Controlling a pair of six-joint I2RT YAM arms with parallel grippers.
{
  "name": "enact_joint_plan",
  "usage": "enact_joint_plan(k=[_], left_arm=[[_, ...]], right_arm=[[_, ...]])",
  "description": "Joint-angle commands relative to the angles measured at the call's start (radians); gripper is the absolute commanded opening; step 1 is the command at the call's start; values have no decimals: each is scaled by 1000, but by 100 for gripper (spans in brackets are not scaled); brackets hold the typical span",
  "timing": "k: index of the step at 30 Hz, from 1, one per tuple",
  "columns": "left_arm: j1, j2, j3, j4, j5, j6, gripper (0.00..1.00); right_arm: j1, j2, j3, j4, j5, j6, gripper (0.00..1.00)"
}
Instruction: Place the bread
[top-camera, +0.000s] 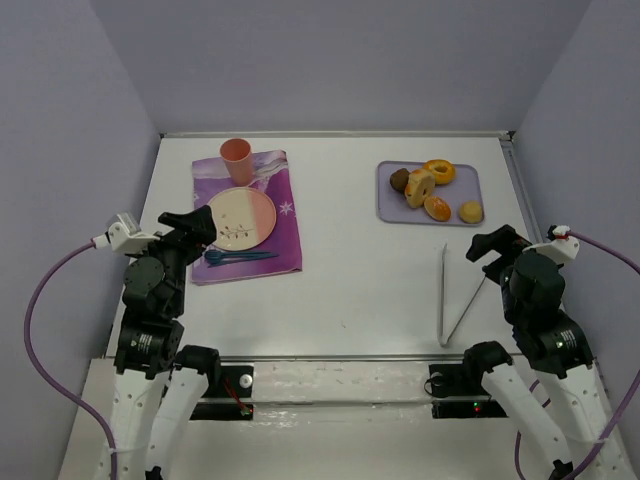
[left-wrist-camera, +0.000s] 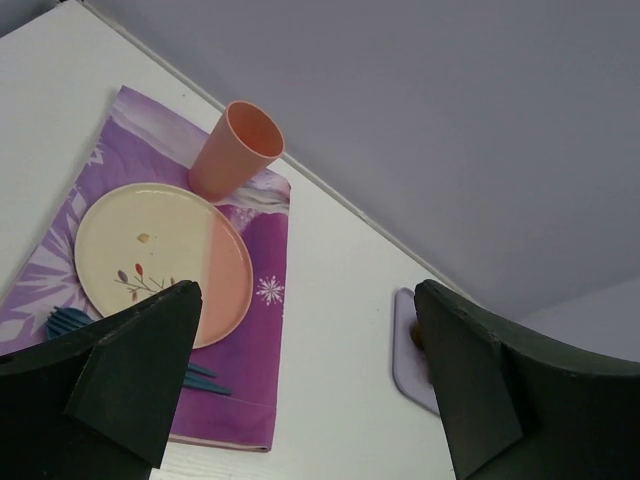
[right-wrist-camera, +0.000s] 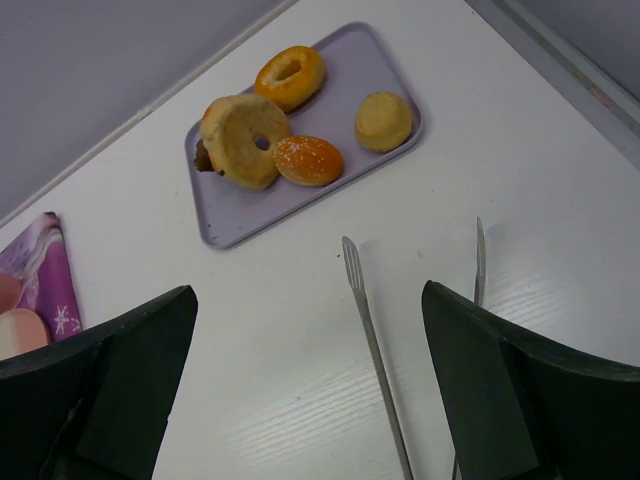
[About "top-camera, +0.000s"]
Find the metal tongs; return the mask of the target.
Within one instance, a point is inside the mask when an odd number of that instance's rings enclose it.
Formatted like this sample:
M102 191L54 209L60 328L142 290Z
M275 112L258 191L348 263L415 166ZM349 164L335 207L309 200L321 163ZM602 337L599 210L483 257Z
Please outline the metal tongs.
M447 243L442 246L438 259L436 339L441 348L449 348L469 316L485 277L473 266L468 267Z

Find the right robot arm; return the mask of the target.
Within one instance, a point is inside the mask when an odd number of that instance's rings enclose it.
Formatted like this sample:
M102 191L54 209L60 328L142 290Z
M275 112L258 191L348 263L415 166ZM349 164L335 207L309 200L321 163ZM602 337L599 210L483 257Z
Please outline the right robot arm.
M483 272L501 289L504 318L516 346L550 400L542 406L496 341L467 349L471 381L496 400L552 479L632 479L626 455L598 387L594 356L582 328L562 309L561 267L576 258L578 239L566 226L550 242L532 244L509 225L474 235L466 257L498 257Z

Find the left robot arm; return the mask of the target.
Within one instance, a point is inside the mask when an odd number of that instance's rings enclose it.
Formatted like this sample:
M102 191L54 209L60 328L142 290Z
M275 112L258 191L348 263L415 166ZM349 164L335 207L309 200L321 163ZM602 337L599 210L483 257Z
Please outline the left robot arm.
M114 360L110 434L97 479L142 479L152 427L184 328L186 273L217 236L209 206L163 213L166 233L145 233L127 213L114 217L101 246L132 258L124 273L125 306Z

